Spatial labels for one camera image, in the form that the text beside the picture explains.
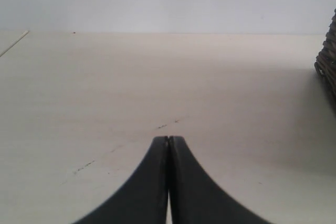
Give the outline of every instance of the white wall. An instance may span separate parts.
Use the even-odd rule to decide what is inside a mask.
[[[336,0],[0,0],[0,29],[325,33]]]

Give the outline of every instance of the white table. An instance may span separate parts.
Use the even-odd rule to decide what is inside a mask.
[[[274,223],[334,223],[336,120],[313,68],[323,40],[29,33],[0,58],[0,223],[75,221],[157,135],[184,136]]]

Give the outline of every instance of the white surface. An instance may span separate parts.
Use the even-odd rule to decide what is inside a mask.
[[[13,44],[23,31],[0,31],[0,55]]]
[[[0,223],[76,220],[152,137],[173,134],[262,217],[334,223],[336,120],[313,69],[323,40],[28,34],[0,59]]]
[[[0,29],[325,34],[335,0],[0,0]]]

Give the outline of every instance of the woven basket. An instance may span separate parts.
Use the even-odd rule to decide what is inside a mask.
[[[323,49],[316,57],[315,69],[336,106],[336,14],[332,17],[330,29],[325,36]]]

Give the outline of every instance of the black plastic object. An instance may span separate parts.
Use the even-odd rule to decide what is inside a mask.
[[[167,137],[154,138],[125,184],[76,224],[165,224],[167,213]]]
[[[169,138],[174,224],[269,224],[226,194],[202,169],[183,137]]]

